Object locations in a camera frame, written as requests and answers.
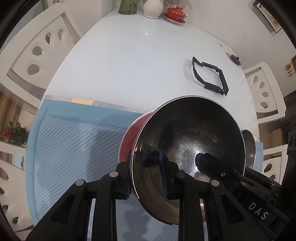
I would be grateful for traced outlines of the magenta steel bowl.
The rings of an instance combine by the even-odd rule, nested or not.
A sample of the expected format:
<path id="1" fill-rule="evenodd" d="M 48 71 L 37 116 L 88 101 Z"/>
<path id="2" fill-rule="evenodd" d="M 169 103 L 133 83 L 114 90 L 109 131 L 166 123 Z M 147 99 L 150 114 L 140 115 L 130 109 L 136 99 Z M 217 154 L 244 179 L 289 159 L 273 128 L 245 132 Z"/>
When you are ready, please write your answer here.
<path id="1" fill-rule="evenodd" d="M 180 171 L 209 182 L 196 165 L 197 154 L 208 153 L 238 173 L 246 167 L 245 144 L 233 116 L 218 102 L 201 96 L 181 96 L 137 118 L 120 143 L 118 160 L 130 159 L 134 193 L 153 218 L 168 225 L 179 222 L 179 202 L 168 200 L 159 166 L 143 167 L 144 159 L 161 151 Z"/>

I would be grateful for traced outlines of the blue steel bowl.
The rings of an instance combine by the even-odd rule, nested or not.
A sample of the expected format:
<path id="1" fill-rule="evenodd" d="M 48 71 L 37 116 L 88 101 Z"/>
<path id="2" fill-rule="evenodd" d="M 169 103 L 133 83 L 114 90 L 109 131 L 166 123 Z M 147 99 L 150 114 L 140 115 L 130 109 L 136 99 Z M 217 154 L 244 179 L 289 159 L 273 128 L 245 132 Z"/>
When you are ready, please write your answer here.
<path id="1" fill-rule="evenodd" d="M 249 130 L 242 130 L 241 133 L 245 144 L 246 166 L 253 168 L 256 156 L 254 136 Z"/>

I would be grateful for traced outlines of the white chair right near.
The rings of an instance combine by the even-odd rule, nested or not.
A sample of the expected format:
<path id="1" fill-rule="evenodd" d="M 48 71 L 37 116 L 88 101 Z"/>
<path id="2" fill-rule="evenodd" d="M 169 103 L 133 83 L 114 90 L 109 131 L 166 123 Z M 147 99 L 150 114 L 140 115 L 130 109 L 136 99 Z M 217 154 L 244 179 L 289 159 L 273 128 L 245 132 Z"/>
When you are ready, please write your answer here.
<path id="1" fill-rule="evenodd" d="M 263 156 L 269 159 L 263 161 L 262 174 L 279 184 L 282 184 L 287 167 L 287 148 L 288 145 L 285 144 L 263 150 Z"/>

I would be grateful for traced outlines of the white chair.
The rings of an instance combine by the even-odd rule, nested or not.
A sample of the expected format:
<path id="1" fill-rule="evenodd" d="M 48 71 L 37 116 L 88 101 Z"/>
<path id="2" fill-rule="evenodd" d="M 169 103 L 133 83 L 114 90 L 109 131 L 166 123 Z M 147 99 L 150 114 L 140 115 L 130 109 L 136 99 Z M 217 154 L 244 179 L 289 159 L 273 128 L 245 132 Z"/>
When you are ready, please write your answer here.
<path id="1" fill-rule="evenodd" d="M 1 142 L 1 211 L 21 240 L 34 227 L 26 195 L 25 155 L 25 148 Z"/>
<path id="2" fill-rule="evenodd" d="M 272 115 L 258 118 L 258 124 L 278 121 L 287 110 L 283 95 L 271 68 L 264 62 L 243 71 L 250 88 L 257 114 Z"/>
<path id="3" fill-rule="evenodd" d="M 49 7 L 27 23 L 1 52 L 1 89 L 38 108 L 41 100 L 24 87 L 47 89 L 81 38 L 65 4 Z"/>
<path id="4" fill-rule="evenodd" d="M 262 174 L 279 184 L 282 184 L 287 167 L 287 148 L 288 145 L 285 144 L 263 150 L 263 156 L 269 159 L 263 161 Z"/>

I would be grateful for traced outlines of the white chair left near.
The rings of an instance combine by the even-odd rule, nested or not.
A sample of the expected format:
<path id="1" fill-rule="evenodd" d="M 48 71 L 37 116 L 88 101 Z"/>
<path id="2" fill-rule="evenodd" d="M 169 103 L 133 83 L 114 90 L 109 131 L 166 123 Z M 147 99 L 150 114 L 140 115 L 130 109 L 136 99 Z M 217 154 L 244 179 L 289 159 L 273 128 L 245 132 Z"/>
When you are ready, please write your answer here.
<path id="1" fill-rule="evenodd" d="M 1 211 L 21 240 L 34 227 L 26 195 L 25 155 L 25 148 L 1 142 Z"/>

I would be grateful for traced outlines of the light blue table mat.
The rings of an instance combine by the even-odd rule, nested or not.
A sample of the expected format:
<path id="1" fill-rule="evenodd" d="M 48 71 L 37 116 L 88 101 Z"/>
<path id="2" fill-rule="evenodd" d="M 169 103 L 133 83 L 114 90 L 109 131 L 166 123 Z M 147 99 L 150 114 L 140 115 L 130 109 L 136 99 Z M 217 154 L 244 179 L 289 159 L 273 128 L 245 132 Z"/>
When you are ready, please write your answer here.
<path id="1" fill-rule="evenodd" d="M 234 107 L 241 130 L 259 137 L 253 108 Z M 45 99 L 31 126 L 26 148 L 26 192 L 34 226 L 78 179 L 95 181 L 118 164 L 127 129 L 144 114 Z M 119 240 L 170 240 L 177 227 L 152 218 L 132 196 L 117 202 Z"/>

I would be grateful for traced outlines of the white chair right far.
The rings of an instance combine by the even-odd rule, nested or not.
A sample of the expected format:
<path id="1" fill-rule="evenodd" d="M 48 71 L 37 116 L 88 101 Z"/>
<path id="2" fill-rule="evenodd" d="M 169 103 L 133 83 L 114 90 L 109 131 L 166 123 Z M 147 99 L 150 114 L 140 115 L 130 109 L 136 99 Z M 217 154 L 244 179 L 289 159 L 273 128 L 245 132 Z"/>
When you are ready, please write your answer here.
<path id="1" fill-rule="evenodd" d="M 283 95 L 271 68 L 264 62 L 243 71 L 250 88 L 257 114 L 272 115 L 258 118 L 258 124 L 278 121 L 287 110 Z"/>

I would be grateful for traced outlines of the red flower plant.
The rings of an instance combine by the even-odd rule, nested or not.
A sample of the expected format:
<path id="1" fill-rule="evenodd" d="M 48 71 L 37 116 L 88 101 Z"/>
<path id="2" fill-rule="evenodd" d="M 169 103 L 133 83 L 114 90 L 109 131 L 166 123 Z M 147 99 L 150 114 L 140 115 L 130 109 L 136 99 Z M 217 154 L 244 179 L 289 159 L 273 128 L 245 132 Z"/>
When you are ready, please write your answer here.
<path id="1" fill-rule="evenodd" d="M 1 135 L 1 141 L 19 147 L 24 147 L 27 143 L 29 131 L 26 127 L 22 127 L 19 122 L 16 124 L 9 121 Z"/>

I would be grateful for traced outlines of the black round lid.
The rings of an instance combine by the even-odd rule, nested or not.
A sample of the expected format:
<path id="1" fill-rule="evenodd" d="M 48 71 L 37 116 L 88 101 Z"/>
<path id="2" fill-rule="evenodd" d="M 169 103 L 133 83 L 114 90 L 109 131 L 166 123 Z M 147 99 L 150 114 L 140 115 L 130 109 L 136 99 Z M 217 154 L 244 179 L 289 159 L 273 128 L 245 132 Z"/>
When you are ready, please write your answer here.
<path id="1" fill-rule="evenodd" d="M 241 65 L 241 62 L 239 60 L 239 57 L 235 56 L 235 55 L 230 55 L 229 57 L 236 65 L 240 66 Z"/>

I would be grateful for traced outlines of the red tea cup set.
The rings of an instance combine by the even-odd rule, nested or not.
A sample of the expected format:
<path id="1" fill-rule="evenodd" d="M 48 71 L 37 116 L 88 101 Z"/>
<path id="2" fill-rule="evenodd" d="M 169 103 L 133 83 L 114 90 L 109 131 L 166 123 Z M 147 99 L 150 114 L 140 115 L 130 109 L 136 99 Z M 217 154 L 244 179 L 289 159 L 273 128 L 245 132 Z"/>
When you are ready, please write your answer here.
<path id="1" fill-rule="evenodd" d="M 180 6 L 175 6 L 175 7 L 168 7 L 167 12 L 164 13 L 164 16 L 165 18 L 167 18 L 168 20 L 174 23 L 184 24 L 185 18 L 188 15 L 183 11 L 183 8 L 181 8 Z"/>

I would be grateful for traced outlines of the white chair left far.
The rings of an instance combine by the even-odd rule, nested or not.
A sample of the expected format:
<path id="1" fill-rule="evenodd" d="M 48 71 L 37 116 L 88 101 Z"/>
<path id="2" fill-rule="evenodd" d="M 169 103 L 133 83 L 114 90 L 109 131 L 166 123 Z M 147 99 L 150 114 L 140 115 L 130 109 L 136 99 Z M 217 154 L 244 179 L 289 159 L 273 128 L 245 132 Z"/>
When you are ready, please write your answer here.
<path id="1" fill-rule="evenodd" d="M 1 52 L 1 89 L 38 108 L 41 100 L 24 87 L 47 89 L 81 38 L 65 4 L 49 7 L 27 23 Z"/>

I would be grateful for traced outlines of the white ribbed vase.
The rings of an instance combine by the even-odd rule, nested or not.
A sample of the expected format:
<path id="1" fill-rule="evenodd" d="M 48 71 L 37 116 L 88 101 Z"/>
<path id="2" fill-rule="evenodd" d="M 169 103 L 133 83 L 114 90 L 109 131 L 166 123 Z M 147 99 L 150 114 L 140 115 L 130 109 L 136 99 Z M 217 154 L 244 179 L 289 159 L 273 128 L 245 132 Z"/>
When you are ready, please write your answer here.
<path id="1" fill-rule="evenodd" d="M 163 0 L 147 0 L 143 6 L 144 16 L 150 19 L 157 19 L 164 8 Z"/>

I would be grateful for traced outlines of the green glass flower vase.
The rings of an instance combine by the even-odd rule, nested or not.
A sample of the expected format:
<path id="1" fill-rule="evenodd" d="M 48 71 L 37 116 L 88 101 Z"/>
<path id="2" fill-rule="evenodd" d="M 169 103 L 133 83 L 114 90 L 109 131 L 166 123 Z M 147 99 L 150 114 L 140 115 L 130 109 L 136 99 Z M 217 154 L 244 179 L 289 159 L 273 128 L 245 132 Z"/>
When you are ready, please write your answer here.
<path id="1" fill-rule="evenodd" d="M 121 0 L 118 12 L 124 15 L 132 15 L 137 13 L 138 0 Z"/>

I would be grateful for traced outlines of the black plastic frame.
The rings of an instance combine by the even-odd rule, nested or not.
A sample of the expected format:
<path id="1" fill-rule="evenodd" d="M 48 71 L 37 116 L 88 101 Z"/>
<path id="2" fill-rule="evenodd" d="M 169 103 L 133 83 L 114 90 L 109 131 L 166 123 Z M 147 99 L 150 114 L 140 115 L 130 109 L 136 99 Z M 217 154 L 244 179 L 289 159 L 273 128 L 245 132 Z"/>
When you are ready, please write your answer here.
<path id="1" fill-rule="evenodd" d="M 229 87 L 224 73 L 220 68 L 206 62 L 200 62 L 193 56 L 192 71 L 196 80 L 198 80 L 205 89 L 227 96 Z"/>

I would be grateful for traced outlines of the framed wall picture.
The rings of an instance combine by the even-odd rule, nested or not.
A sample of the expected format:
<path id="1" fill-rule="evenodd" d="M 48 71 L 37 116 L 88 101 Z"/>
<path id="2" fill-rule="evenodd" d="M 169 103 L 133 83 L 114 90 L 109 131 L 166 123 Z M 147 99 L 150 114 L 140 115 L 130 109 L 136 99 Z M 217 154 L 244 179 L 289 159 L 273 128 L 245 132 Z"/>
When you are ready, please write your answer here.
<path id="1" fill-rule="evenodd" d="M 273 32 L 278 33 L 282 29 L 274 16 L 259 1 L 255 1 L 253 5 L 264 16 L 265 21 L 271 26 Z"/>

